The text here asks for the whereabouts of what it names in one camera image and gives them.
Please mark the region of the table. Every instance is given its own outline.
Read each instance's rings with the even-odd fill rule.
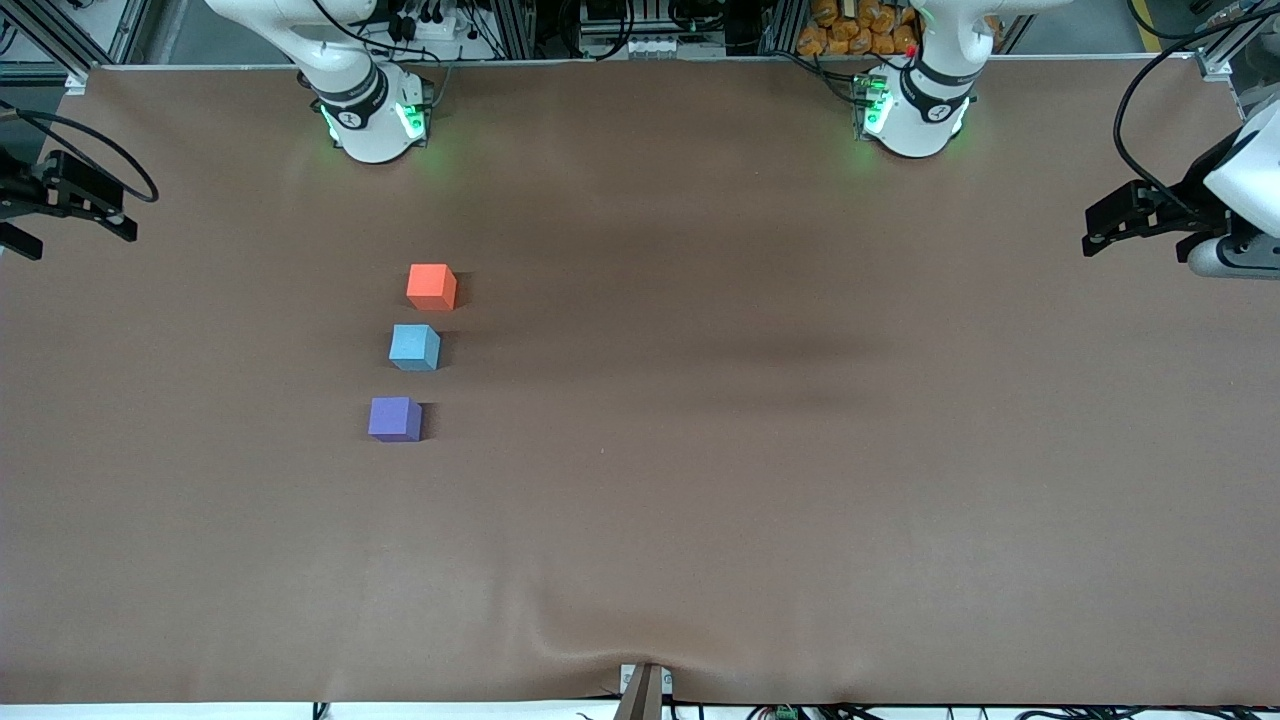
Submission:
[[[97,72],[161,201],[0,268],[0,700],[1280,702],[1280,292],[1080,256],[1138,61],[910,161],[785,63],[454,73],[358,165],[291,72]],[[1193,63],[1132,149],[1238,123]],[[387,360],[449,263],[445,366]],[[429,438],[365,437],[370,397]]]

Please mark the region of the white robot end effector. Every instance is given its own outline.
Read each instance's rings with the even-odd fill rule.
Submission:
[[[957,132],[970,90],[991,58],[995,32],[987,15],[1023,14],[1071,0],[911,0],[924,22],[920,47],[904,64],[884,63],[855,79],[863,136],[906,158],[942,150]]]
[[[1280,279],[1280,99],[1162,188],[1130,181],[1085,214],[1084,256],[1130,237],[1190,232],[1178,261],[1208,278]]]
[[[329,135],[361,163],[385,163],[426,142],[433,86],[392,63],[375,63],[335,23],[367,18],[376,0],[206,0],[227,19],[289,56],[319,97]]]

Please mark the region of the yellow stripe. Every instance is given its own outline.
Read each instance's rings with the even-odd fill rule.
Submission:
[[[1142,17],[1143,22],[1151,27],[1156,27],[1156,23],[1151,22],[1151,10],[1147,9],[1147,0],[1133,0],[1133,8],[1138,10],[1138,15]],[[1147,53],[1160,53],[1160,38],[1149,32],[1138,28],[1138,35],[1142,37],[1142,46],[1147,49]]]

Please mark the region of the purple cube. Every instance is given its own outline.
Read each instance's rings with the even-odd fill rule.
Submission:
[[[383,442],[422,439],[422,406],[408,397],[375,397],[369,409],[369,434]]]

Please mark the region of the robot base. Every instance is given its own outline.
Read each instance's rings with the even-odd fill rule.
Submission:
[[[900,70],[879,65],[867,77],[865,96],[870,105],[865,110],[854,110],[854,122],[859,123],[861,136],[874,137],[891,152],[904,158],[928,158],[946,147],[960,132],[964,113],[969,108],[968,100],[946,120],[929,123],[904,99]]]
[[[348,128],[325,114],[334,146],[355,160],[371,164],[388,163],[415,145],[426,145],[435,99],[435,87],[419,76],[390,63],[378,67],[387,74],[387,99],[365,127]]]

